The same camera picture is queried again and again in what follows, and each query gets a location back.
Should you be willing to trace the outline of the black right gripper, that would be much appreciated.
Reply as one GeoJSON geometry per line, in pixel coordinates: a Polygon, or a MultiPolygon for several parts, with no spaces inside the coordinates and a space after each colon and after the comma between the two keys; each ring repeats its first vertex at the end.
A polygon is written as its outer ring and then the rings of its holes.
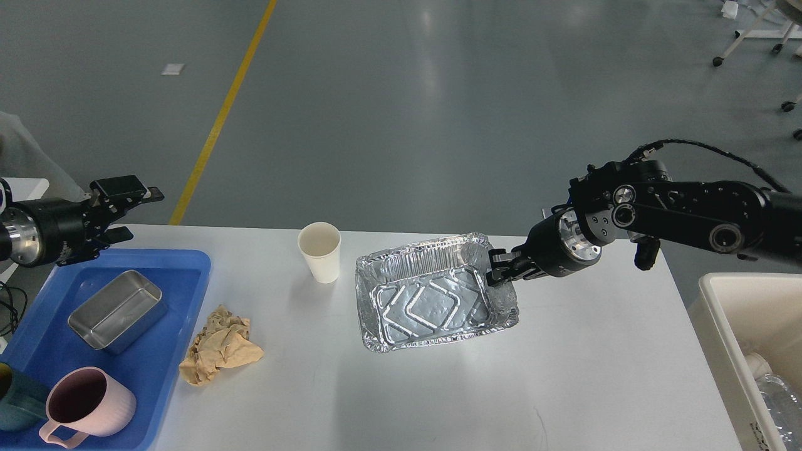
{"type": "Polygon", "coordinates": [[[491,268],[485,279],[487,285],[499,286],[546,275],[565,277],[596,264],[601,256],[601,246],[585,237],[578,214],[562,209],[530,229],[526,254],[519,249],[490,249],[491,268]]]}

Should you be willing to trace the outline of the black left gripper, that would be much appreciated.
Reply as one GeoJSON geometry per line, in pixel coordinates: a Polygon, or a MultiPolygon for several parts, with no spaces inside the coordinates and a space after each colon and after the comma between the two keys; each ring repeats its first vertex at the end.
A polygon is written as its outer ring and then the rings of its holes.
{"type": "MultiPolygon", "coordinates": [[[[146,187],[136,176],[93,180],[89,188],[92,207],[115,217],[123,217],[139,205],[164,200],[158,187],[146,187]]],[[[2,260],[23,267],[49,263],[68,266],[97,259],[104,249],[133,239],[125,226],[89,238],[92,228],[86,228],[88,211],[86,202],[60,198],[10,203],[2,213],[2,260]]]]}

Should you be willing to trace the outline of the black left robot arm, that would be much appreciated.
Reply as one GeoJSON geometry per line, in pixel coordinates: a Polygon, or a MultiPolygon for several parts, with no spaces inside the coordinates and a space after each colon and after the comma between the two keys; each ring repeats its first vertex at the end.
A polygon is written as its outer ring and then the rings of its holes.
{"type": "Polygon", "coordinates": [[[133,239],[128,228],[112,228],[112,223],[139,205],[163,199],[158,187],[146,187],[134,175],[93,180],[82,202],[15,202],[11,186],[2,180],[1,259],[22,267],[97,259],[104,249],[133,239]]]}

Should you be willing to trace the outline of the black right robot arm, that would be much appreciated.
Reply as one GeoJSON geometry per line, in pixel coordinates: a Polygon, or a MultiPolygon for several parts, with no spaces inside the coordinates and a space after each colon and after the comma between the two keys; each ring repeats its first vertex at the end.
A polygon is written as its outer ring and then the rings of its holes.
{"type": "Polygon", "coordinates": [[[754,261],[800,265],[800,196],[764,169],[711,145],[696,147],[747,165],[766,186],[674,182],[650,156],[671,139],[639,146],[621,162],[589,165],[570,180],[567,202],[530,229],[525,242],[491,249],[487,284],[565,277],[598,262],[618,229],[636,243],[634,265],[651,269],[662,241],[754,261]]]}

